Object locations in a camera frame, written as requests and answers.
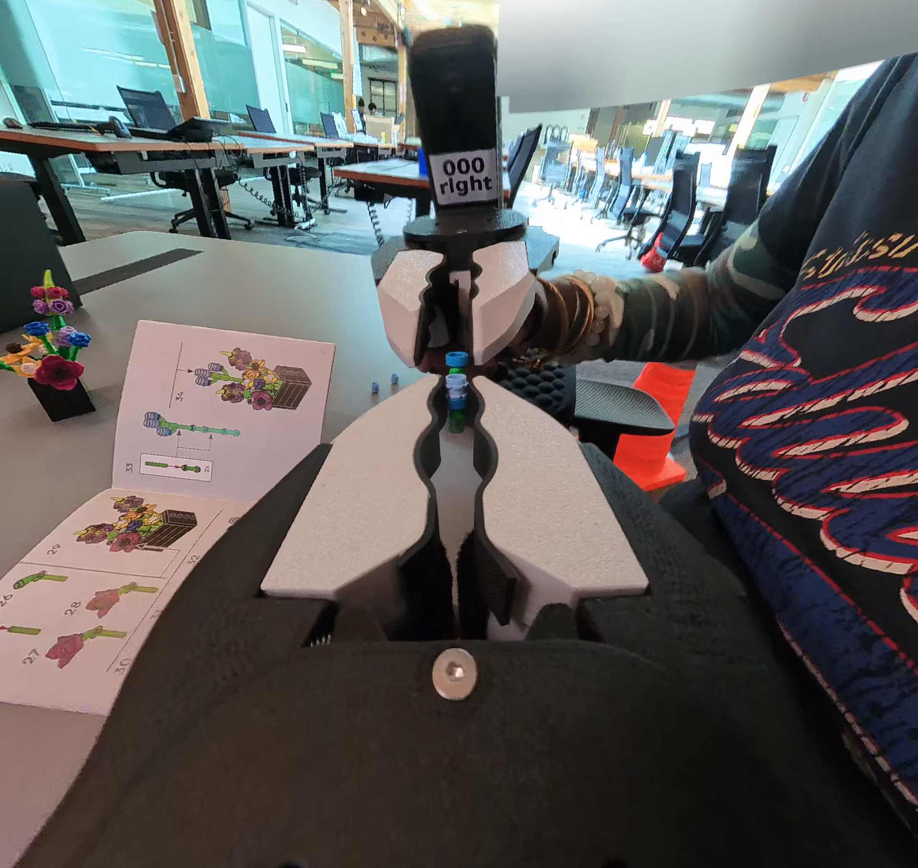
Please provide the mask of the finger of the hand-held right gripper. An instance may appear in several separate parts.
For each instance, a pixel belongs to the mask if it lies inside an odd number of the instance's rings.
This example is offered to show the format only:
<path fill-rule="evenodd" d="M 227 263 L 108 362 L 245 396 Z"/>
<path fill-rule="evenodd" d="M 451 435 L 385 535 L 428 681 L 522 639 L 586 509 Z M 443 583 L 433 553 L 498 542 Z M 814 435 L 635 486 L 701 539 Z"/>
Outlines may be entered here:
<path fill-rule="evenodd" d="M 463 344 L 472 367 L 484 367 L 510 346 L 534 308 L 536 275 L 526 242 L 500 242 L 471 254 L 463 307 Z"/>
<path fill-rule="evenodd" d="M 444 255 L 400 250 L 376 287 L 384 332 L 409 368 L 446 371 L 446 354 L 463 347 L 459 292 Z"/>

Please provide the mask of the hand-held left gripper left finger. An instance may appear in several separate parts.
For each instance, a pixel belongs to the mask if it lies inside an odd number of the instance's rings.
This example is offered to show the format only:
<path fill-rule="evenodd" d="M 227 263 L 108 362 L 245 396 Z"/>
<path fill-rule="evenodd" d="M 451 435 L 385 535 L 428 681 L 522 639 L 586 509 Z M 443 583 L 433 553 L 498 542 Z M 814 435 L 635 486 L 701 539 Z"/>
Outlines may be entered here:
<path fill-rule="evenodd" d="M 391 637 L 450 636 L 450 564 L 431 477 L 442 377 L 424 377 L 336 437 L 262 581 L 269 597 L 364 608 Z"/>

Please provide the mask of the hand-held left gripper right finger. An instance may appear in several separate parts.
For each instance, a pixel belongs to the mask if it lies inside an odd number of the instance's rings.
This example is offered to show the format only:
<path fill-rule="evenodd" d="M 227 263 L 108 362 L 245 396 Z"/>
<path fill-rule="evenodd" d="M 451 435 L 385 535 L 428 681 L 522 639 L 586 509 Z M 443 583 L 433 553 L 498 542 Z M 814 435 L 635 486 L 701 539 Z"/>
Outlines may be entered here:
<path fill-rule="evenodd" d="M 543 608 L 644 595 L 649 578 L 568 429 L 486 378 L 469 399 L 480 484 L 463 548 L 463 636 L 524 637 Z"/>

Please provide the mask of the magenta lego flower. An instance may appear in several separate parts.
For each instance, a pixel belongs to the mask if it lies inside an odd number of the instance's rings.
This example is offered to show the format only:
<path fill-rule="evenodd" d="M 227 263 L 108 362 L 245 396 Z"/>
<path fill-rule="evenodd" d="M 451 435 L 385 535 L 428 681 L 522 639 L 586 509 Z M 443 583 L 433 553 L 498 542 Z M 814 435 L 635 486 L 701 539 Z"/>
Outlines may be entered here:
<path fill-rule="evenodd" d="M 52 354 L 40 360 L 32 380 L 56 391 L 70 392 L 75 390 L 84 372 L 85 366 L 79 361 Z"/>

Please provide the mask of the lego flower bouquet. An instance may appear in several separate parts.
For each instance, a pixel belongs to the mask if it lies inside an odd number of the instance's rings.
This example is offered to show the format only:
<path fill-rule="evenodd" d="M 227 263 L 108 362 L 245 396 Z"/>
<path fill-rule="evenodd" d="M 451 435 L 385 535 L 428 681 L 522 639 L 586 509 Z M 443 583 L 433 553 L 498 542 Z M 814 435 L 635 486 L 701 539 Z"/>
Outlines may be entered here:
<path fill-rule="evenodd" d="M 91 344 L 92 338 L 68 324 L 68 318 L 75 312 L 75 303 L 69 290 L 54 282 L 51 271 L 46 270 L 42 282 L 30 292 L 35 296 L 32 311 L 37 318 L 25 324 L 20 341 L 6 346 L 1 370 L 28 384 L 52 422 L 94 413 L 96 407 L 83 385 L 83 376 L 70 392 L 33 382 L 32 376 L 46 355 L 56 354 L 79 361 L 80 352 Z"/>

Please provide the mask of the lego instruction booklet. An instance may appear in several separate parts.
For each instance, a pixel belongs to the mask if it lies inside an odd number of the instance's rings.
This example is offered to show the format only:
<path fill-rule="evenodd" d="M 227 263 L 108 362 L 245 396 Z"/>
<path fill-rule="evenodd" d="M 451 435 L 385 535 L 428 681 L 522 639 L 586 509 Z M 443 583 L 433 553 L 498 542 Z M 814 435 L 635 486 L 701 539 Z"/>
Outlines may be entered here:
<path fill-rule="evenodd" d="M 182 581 L 319 443 L 335 350 L 138 323 L 111 487 L 2 577 L 2 703 L 109 715 Z"/>

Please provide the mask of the person's right hand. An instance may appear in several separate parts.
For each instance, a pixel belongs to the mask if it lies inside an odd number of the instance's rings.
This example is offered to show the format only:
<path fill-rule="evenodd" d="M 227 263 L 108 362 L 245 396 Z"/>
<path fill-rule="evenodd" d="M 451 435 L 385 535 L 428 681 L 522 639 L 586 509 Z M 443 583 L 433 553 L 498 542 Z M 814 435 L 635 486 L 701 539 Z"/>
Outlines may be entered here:
<path fill-rule="evenodd" d="M 540 361 L 553 356 L 568 334 L 568 308 L 559 289 L 537 278 L 534 306 L 510 346 L 516 360 Z"/>

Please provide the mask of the black rounded pad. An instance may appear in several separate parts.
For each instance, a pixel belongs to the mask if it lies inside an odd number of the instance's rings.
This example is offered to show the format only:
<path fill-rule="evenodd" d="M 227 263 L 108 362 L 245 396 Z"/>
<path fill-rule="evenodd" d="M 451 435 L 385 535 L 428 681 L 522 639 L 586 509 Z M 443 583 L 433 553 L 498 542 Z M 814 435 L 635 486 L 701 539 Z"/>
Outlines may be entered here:
<path fill-rule="evenodd" d="M 581 380 L 574 367 L 499 365 L 496 382 L 562 425 L 574 427 L 582 441 L 610 460 L 622 434 L 652 427 L 647 423 L 656 415 L 652 397 L 630 386 Z"/>

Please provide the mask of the orange plastic wedge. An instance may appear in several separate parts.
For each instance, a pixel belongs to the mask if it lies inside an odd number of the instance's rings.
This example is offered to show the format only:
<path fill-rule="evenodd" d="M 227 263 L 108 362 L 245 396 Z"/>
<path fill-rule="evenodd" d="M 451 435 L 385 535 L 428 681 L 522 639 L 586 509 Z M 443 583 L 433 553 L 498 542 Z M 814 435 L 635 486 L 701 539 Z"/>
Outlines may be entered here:
<path fill-rule="evenodd" d="M 638 375 L 634 389 L 654 399 L 652 427 L 619 438 L 615 465 L 643 492 L 658 498 L 686 480 L 686 468 L 672 456 L 676 426 L 689 400 L 697 362 L 649 362 Z"/>

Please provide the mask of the long wooden desk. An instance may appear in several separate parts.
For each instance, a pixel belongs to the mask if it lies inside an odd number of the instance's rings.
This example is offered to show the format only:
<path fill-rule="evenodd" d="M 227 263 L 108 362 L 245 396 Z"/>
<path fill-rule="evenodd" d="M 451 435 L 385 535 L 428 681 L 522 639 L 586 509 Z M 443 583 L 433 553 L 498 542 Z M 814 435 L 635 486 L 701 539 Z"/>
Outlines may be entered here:
<path fill-rule="evenodd" d="M 1 151 L 29 159 L 52 220 L 65 245 L 86 241 L 70 201 L 63 192 L 52 161 L 64 156 L 86 156 L 100 174 L 183 174 L 189 181 L 199 234 L 203 238 L 230 240 L 230 229 L 217 184 L 217 169 L 240 161 L 253 169 L 268 169 L 282 203 L 289 205 L 290 166 L 325 166 L 343 162 L 348 142 L 305 137 L 283 140 L 249 135 L 214 138 L 208 142 L 172 139 L 118 138 L 98 132 L 74 132 L 48 128 L 2 128 Z"/>

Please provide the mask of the large black block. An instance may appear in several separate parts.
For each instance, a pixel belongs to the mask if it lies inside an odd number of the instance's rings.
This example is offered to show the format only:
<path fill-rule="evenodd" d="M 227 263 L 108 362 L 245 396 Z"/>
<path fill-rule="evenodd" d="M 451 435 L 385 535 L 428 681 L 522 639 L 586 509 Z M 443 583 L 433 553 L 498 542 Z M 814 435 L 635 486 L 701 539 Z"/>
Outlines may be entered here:
<path fill-rule="evenodd" d="M 1 181 L 1 333 L 13 331 L 33 317 L 35 296 L 46 270 L 54 282 L 75 293 L 70 274 L 30 187 Z"/>

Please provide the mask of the wooden post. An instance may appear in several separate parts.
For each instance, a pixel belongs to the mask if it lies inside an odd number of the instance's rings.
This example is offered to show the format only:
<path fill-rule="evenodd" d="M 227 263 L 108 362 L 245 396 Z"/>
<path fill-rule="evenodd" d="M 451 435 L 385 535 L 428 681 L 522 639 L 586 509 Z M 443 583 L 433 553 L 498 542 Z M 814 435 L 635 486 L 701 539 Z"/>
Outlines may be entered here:
<path fill-rule="evenodd" d="M 208 119 L 208 100 L 186 0 L 153 0 L 153 6 L 182 117 Z"/>

